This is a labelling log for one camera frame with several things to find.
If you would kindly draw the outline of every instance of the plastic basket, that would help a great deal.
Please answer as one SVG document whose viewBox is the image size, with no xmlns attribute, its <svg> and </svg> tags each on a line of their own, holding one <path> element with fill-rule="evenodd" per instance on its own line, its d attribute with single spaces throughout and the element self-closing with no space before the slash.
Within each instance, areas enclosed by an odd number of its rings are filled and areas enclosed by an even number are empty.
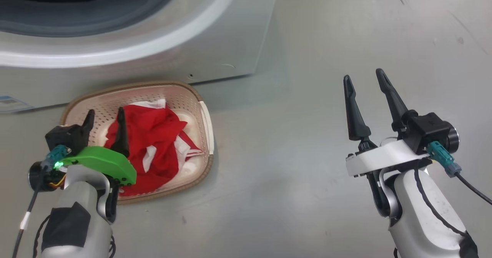
<svg viewBox="0 0 492 258">
<path fill-rule="evenodd" d="M 95 110 L 94 127 L 89 146 L 104 146 L 106 133 L 115 120 L 118 107 L 133 102 L 166 99 L 166 103 L 182 121 L 188 122 L 184 131 L 202 149 L 204 155 L 191 158 L 194 167 L 184 167 L 158 190 L 118 199 L 118 204 L 129 204 L 186 190 L 202 181 L 214 160 L 214 134 L 209 111 L 200 95 L 181 82 L 146 82 L 113 87 L 80 97 L 69 104 L 61 118 L 62 125 L 81 125 L 87 112 Z"/>
</svg>

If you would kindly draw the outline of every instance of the washing machine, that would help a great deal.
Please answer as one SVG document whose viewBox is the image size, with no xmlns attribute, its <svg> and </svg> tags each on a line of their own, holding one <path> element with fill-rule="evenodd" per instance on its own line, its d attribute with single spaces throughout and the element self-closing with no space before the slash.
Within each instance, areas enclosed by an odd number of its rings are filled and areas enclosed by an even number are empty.
<svg viewBox="0 0 492 258">
<path fill-rule="evenodd" d="M 0 112 L 255 72 L 275 0 L 0 0 Z"/>
</svg>

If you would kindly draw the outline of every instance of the label sticker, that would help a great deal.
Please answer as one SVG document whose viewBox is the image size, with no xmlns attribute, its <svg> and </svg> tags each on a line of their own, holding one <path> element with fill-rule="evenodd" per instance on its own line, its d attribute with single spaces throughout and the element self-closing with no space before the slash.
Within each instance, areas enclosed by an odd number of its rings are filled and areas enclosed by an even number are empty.
<svg viewBox="0 0 492 258">
<path fill-rule="evenodd" d="M 16 112 L 33 108 L 33 106 L 21 102 L 20 100 L 13 97 L 0 95 L 0 113 Z"/>
</svg>

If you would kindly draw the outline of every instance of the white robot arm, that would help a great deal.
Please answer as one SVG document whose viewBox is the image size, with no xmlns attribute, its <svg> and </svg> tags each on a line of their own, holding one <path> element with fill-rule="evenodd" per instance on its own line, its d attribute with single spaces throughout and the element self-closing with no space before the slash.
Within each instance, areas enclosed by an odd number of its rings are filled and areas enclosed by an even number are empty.
<svg viewBox="0 0 492 258">
<path fill-rule="evenodd" d="M 477 258 L 477 246 L 463 222 L 425 170 L 432 163 L 428 148 L 441 146 L 448 154 L 457 151 L 456 130 L 434 113 L 419 116 L 409 111 L 385 72 L 378 69 L 376 76 L 390 106 L 392 128 L 399 135 L 397 141 L 380 147 L 369 140 L 371 130 L 364 124 L 355 89 L 346 76 L 349 139 L 360 141 L 359 151 L 346 158 L 348 174 L 367 177 L 379 214 L 390 220 L 395 257 Z M 448 174 L 459 176 L 459 166 L 449 164 Z"/>
<path fill-rule="evenodd" d="M 109 149 L 88 146 L 94 117 L 95 111 L 89 110 L 82 125 L 58 126 L 46 134 L 50 152 L 28 172 L 34 194 L 12 258 L 17 256 L 37 194 L 57 188 L 63 193 L 37 232 L 33 257 L 44 224 L 42 258 L 112 258 L 116 253 L 111 225 L 116 221 L 118 192 L 121 186 L 135 184 L 137 173 L 128 161 L 124 109 L 118 111 L 118 133 Z"/>
</svg>

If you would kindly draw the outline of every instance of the red cloth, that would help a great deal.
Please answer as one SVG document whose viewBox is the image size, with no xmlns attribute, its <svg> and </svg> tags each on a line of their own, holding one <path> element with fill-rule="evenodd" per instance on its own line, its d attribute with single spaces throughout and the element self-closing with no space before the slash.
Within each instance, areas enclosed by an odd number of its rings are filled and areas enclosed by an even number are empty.
<svg viewBox="0 0 492 258">
<path fill-rule="evenodd" d="M 186 122 L 180 121 L 178 116 L 167 106 L 163 109 L 153 109 L 127 105 L 124 109 L 128 144 L 130 145 L 128 160 L 137 170 L 137 183 L 123 187 L 124 193 L 120 193 L 120 195 L 150 193 L 173 179 L 178 173 L 178 158 L 174 141 L 185 128 Z M 117 131 L 118 123 L 115 121 L 109 127 L 106 135 L 108 140 L 104 145 L 105 148 L 110 148 L 113 145 Z M 155 146 L 157 150 L 149 171 L 145 172 L 142 159 L 148 146 Z"/>
</svg>

